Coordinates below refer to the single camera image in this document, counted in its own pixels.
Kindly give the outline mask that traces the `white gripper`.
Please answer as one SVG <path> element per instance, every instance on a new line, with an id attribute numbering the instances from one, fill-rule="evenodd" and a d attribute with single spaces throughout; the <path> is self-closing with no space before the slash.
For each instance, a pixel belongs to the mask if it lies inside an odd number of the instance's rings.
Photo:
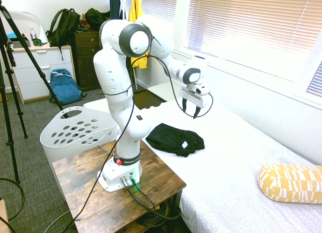
<path id="1" fill-rule="evenodd" d="M 180 86 L 179 95 L 182 97 L 182 109 L 183 112 L 186 112 L 187 109 L 187 101 L 190 101 L 194 105 L 196 105 L 196 110 L 193 116 L 193 119 L 196 119 L 201 108 L 205 108 L 205 102 L 202 95 L 198 93 L 194 93 L 188 90 L 185 86 Z"/>

